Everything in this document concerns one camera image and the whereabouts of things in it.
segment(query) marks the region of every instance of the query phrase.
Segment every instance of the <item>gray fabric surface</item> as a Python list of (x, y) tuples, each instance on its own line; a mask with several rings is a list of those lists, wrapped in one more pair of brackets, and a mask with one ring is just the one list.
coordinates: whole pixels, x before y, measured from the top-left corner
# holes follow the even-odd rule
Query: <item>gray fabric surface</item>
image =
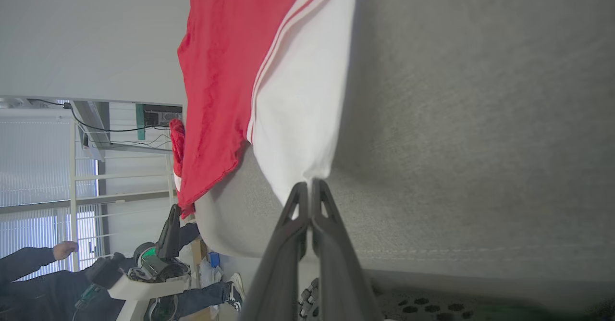
[[(357, 0), (328, 180), (366, 268), (615, 280), (615, 0)], [(197, 203), (259, 256), (252, 151)]]

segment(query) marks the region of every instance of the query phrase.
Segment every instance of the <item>red and white garment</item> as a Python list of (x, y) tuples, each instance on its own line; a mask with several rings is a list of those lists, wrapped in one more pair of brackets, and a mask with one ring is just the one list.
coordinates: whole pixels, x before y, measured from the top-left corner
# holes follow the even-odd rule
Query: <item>red and white garment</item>
[(180, 186), (192, 203), (237, 167), (246, 139), (275, 194), (327, 177), (354, 0), (190, 0), (178, 48), (188, 99)]

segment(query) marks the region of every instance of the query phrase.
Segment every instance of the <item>sneaker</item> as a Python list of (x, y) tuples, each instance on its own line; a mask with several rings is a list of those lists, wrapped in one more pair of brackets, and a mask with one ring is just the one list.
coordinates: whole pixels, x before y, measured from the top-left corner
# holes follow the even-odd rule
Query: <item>sneaker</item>
[(229, 299), (226, 303), (231, 304), (237, 312), (241, 312), (244, 299), (246, 298), (246, 294), (244, 293), (244, 284), (241, 282), (241, 277), (238, 273), (235, 273), (228, 282), (231, 284), (231, 292), (229, 293)]

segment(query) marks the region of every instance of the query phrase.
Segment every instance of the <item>gray wall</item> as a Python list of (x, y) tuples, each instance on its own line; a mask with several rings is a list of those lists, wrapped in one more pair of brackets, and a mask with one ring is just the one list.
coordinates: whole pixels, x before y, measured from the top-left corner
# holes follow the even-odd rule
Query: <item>gray wall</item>
[(0, 97), (182, 104), (189, 0), (0, 0)]

